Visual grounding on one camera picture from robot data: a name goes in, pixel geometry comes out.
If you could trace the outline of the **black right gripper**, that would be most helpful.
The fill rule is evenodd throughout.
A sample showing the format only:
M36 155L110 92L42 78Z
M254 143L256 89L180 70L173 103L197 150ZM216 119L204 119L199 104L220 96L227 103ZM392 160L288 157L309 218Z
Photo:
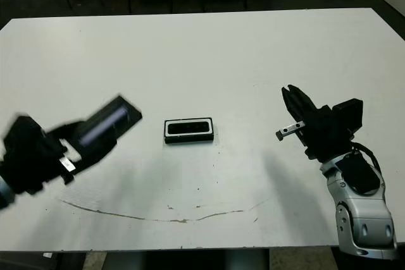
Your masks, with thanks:
M306 147L305 155L318 161L328 161L351 149L350 133L329 106L317 109L313 101L294 85L282 87L282 97L296 122L276 131L279 141L295 133Z

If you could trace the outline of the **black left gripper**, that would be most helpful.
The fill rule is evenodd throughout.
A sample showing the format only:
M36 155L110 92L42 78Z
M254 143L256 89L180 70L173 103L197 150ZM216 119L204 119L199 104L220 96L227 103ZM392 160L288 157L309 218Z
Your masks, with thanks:
M60 177L67 185L79 174L100 162L116 146L104 143L91 148L70 172L62 163L67 148L59 139L72 138L84 120L77 120L57 126L45 134L42 131L22 134L9 133L4 138L6 152L1 161L1 177L16 194L27 192L31 195L41 191L43 184Z

